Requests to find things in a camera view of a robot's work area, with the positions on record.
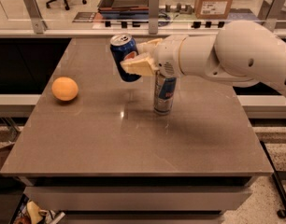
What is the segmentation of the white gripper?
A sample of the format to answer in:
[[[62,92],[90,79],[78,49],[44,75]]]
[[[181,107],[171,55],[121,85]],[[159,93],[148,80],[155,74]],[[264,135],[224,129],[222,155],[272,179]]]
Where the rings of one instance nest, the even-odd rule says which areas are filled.
[[[159,70],[164,77],[181,77],[179,51],[186,38],[186,35],[171,35],[137,43],[139,55],[122,61],[121,66],[128,74],[154,76]]]

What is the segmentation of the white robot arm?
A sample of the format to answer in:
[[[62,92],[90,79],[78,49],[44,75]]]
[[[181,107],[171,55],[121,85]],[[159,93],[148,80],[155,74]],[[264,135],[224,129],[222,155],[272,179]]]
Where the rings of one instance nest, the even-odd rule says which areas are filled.
[[[139,43],[120,62],[129,74],[198,76],[235,87],[259,82],[286,97],[286,43],[253,21],[231,21],[216,35],[171,35]]]

